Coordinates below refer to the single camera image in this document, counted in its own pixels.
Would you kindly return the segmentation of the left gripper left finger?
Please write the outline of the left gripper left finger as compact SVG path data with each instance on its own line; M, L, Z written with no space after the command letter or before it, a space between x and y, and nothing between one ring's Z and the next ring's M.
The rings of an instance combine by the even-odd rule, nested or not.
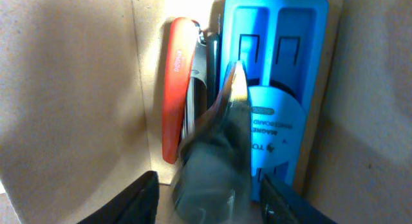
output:
M147 171L79 224L154 224L159 197L158 174Z

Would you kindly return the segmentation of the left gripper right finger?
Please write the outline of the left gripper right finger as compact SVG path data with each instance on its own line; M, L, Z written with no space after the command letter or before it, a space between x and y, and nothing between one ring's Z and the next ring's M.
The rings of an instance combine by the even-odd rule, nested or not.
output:
M264 175L259 196L263 223L337 224L276 176Z

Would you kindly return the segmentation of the cardboard box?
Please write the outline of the cardboard box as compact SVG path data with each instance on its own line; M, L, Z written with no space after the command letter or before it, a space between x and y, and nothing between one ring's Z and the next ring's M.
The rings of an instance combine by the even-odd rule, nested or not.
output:
M411 0L327 0L294 189L338 223L411 222ZM76 223L162 160L171 21L225 0L1 0L1 194L21 223Z

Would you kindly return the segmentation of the red stapler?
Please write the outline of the red stapler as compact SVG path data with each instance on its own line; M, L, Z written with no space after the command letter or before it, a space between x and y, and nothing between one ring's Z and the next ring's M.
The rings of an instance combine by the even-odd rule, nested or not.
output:
M186 17L170 26L164 70L162 158L174 164L180 142L200 126L200 117L219 90L221 38L203 35L199 23Z

